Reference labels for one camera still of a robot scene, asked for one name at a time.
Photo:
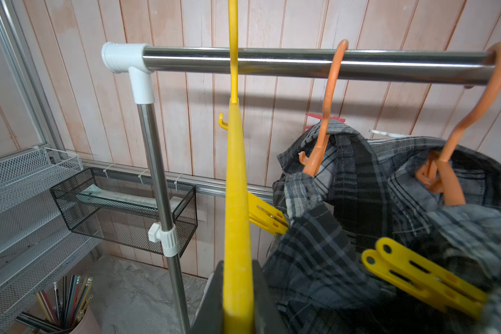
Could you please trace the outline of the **yellow plastic hanger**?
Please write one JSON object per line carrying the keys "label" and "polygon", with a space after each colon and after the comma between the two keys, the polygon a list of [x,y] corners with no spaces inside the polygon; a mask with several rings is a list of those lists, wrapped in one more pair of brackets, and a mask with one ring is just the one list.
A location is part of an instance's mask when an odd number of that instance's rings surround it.
{"label": "yellow plastic hanger", "polygon": [[230,36],[230,103],[225,184],[224,333],[253,333],[254,289],[248,188],[242,115],[239,107],[238,4],[228,2]]}

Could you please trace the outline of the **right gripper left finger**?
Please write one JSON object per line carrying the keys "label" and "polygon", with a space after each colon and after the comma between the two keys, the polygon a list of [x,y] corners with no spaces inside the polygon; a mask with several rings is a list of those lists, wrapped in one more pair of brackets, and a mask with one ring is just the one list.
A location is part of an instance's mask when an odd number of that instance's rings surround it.
{"label": "right gripper left finger", "polygon": [[207,281],[190,333],[221,334],[224,331],[223,283],[224,261],[220,261]]}

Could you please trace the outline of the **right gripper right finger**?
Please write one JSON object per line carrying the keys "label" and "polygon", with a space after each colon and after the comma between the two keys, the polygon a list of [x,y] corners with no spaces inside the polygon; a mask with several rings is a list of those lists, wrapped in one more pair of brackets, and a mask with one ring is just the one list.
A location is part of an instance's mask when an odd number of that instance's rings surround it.
{"label": "right gripper right finger", "polygon": [[288,333],[276,303],[269,293],[260,263],[252,261],[254,289],[254,326],[258,334]]}

